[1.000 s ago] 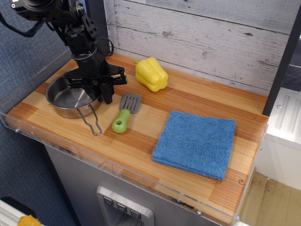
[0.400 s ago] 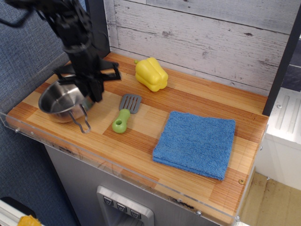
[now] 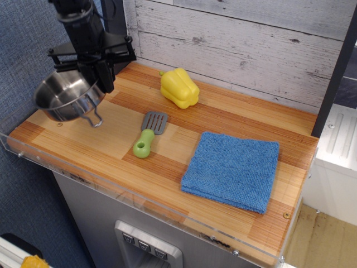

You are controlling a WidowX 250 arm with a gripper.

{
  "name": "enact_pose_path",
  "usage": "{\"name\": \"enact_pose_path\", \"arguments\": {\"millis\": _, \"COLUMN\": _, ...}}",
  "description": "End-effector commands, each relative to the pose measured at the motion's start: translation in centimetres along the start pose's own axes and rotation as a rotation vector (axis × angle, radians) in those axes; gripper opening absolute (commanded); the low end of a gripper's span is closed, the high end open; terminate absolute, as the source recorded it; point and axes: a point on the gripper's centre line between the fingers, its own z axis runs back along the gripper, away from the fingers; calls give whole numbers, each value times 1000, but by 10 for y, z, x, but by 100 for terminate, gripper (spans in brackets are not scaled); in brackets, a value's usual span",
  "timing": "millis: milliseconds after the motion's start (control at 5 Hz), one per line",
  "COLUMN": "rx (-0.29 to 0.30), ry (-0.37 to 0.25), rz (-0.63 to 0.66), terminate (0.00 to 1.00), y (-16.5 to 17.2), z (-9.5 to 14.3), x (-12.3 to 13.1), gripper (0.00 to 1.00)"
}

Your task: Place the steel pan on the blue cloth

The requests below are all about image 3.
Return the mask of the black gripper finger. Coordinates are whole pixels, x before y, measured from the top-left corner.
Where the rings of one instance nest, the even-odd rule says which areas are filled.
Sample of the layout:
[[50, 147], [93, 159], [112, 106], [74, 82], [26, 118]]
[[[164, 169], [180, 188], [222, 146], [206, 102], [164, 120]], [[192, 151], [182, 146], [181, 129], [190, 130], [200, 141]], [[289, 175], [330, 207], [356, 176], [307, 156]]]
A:
[[98, 80], [97, 75], [95, 74], [95, 71], [91, 65], [80, 63], [78, 61], [78, 70], [84, 79], [88, 82], [88, 84], [93, 85]]
[[114, 90], [114, 65], [106, 60], [99, 60], [96, 63], [96, 72], [101, 82], [101, 89], [104, 93], [111, 93]]

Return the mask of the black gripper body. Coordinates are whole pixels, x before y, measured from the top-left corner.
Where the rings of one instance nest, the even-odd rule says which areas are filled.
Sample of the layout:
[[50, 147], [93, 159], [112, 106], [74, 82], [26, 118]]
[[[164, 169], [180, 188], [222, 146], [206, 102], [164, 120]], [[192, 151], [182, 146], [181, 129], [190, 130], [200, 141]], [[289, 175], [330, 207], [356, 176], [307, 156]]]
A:
[[93, 66], [103, 60], [108, 64], [136, 60], [130, 36], [104, 30], [98, 15], [93, 13], [57, 14], [70, 41], [48, 50], [57, 71], [76, 69], [78, 63]]

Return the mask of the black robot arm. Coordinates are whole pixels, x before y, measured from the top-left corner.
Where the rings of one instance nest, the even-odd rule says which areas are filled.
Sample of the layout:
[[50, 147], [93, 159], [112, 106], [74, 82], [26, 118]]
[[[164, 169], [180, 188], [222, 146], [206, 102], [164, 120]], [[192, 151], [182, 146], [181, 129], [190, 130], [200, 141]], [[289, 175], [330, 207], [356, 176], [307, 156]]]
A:
[[132, 37], [107, 32], [93, 1], [51, 1], [70, 39], [47, 52], [58, 72], [78, 70], [103, 93], [114, 90], [114, 65], [136, 60]]

